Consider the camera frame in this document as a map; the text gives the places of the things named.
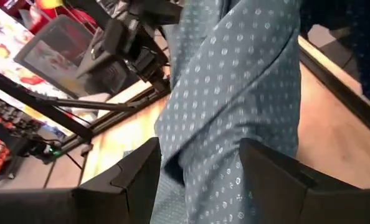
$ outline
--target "colorful poster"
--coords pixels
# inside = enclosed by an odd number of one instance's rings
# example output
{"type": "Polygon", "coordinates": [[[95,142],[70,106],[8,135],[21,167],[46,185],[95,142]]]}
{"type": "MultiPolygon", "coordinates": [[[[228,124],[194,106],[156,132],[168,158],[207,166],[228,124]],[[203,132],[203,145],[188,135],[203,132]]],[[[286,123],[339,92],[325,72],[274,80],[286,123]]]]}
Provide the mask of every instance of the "colorful poster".
{"type": "MultiPolygon", "coordinates": [[[[31,38],[33,38],[33,35],[25,27],[0,9],[0,73],[36,93],[68,98],[64,92],[13,61],[16,54],[31,38]]],[[[51,127],[58,128],[66,135],[71,134],[69,130],[2,91],[0,91],[0,99],[12,104],[33,118],[51,127]]]]}

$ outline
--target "table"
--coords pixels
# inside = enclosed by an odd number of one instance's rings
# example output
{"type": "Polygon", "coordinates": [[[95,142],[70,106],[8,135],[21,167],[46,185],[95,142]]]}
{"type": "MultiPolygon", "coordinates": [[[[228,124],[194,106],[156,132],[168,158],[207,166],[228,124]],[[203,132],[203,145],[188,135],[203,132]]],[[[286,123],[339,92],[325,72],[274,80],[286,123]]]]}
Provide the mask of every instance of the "table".
{"type": "MultiPolygon", "coordinates": [[[[306,47],[307,42],[299,40],[306,47]]],[[[358,92],[358,83],[316,50],[316,57],[336,76],[358,92]]],[[[360,188],[370,188],[370,130],[352,114],[314,75],[300,64],[302,76],[300,138],[297,158],[304,164],[360,188]]],[[[129,100],[148,88],[137,83],[113,97],[109,103],[129,100]]],[[[117,163],[125,151],[136,149],[155,136],[156,121],[167,98],[163,98],[139,113],[117,124],[93,139],[82,182],[117,163]]]]}

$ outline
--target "poster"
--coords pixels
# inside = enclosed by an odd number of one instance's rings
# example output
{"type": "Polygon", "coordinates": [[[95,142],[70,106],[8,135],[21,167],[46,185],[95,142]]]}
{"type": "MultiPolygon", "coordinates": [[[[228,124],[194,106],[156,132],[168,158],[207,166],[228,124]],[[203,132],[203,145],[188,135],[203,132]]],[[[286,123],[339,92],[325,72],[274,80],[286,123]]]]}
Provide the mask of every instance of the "poster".
{"type": "MultiPolygon", "coordinates": [[[[31,38],[33,38],[33,35],[25,27],[0,9],[0,73],[36,93],[63,99],[68,98],[64,92],[13,61],[16,54],[31,38]]],[[[0,99],[12,104],[34,119],[55,127],[66,135],[71,135],[69,130],[61,127],[56,122],[17,101],[1,90],[0,99]]]]}

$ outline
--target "polka dot fabric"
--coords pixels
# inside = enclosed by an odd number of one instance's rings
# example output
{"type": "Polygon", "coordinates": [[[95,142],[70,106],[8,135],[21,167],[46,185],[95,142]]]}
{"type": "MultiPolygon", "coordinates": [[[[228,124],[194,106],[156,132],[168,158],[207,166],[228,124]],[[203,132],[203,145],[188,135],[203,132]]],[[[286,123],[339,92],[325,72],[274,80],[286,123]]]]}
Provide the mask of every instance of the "polka dot fabric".
{"type": "Polygon", "coordinates": [[[155,124],[163,159],[151,223],[257,223],[240,139],[296,153],[300,3],[228,5],[189,1],[169,28],[173,92],[155,124]]]}

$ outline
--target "floor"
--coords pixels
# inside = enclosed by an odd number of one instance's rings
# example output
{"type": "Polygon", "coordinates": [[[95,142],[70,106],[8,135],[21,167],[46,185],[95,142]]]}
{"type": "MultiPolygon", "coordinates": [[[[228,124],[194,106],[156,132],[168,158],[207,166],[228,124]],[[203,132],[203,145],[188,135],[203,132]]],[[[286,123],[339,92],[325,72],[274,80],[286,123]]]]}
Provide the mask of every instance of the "floor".
{"type": "MultiPolygon", "coordinates": [[[[352,76],[358,78],[358,73],[356,72],[355,61],[350,59],[351,53],[348,52],[344,47],[336,43],[335,38],[328,32],[327,29],[320,26],[314,26],[312,31],[309,33],[310,40],[320,48],[322,52],[329,55],[335,63],[342,67],[344,65],[344,69],[348,71],[352,76]]],[[[315,116],[310,112],[306,112],[309,116],[315,116]]],[[[310,128],[311,130],[313,127],[305,126],[301,123],[301,128],[310,128]]],[[[329,135],[320,136],[322,141],[327,141],[327,148],[325,150],[330,149],[330,142],[337,142],[339,139],[333,139],[333,137],[329,135]]],[[[344,141],[347,144],[348,138],[343,136],[340,140],[344,141]]],[[[302,141],[302,147],[308,147],[308,141],[302,141]]],[[[80,155],[81,147],[73,150],[70,152],[70,155],[79,163],[82,164],[83,158],[80,155]]],[[[317,156],[322,156],[323,152],[317,152],[317,156]]],[[[51,170],[52,164],[44,165],[41,161],[35,159],[34,157],[27,158],[17,177],[14,180],[7,180],[1,183],[1,189],[41,189],[45,185],[45,181],[47,180],[47,176],[51,170]]],[[[56,161],[56,164],[52,170],[50,175],[50,179],[45,186],[46,188],[62,188],[62,187],[74,187],[78,184],[79,177],[80,177],[81,170],[67,157],[61,157],[56,161]]],[[[353,181],[352,176],[347,176],[347,180],[353,181]]]]}

